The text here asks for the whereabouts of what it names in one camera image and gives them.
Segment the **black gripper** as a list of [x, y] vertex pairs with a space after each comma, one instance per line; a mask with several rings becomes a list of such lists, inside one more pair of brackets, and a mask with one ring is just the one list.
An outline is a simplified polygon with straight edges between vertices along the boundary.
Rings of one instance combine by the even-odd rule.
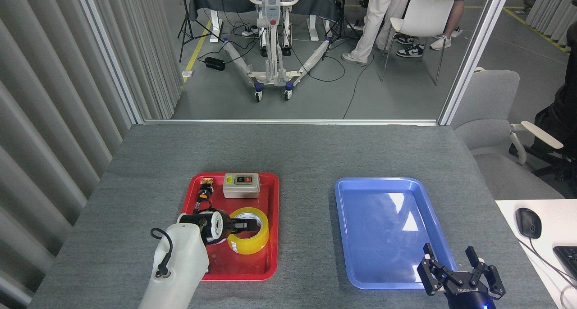
[[[492, 309], [492, 298], [500, 299], [505, 295], [505, 287], [496, 266], [487, 265], [472, 246], [466, 248], [467, 258], [473, 268], [468, 282], [471, 287], [460, 286], [456, 273], [437, 262], [430, 243], [425, 243], [423, 250], [424, 257], [417, 267], [417, 272], [425, 292], [428, 296], [433, 296], [444, 287], [449, 309]], [[479, 285], [482, 275], [488, 282], [488, 288]], [[447, 281], [455, 282], [456, 285], [446, 285]]]
[[239, 221], [237, 218], [223, 219], [223, 236], [242, 232], [257, 232], [259, 230], [258, 221]]

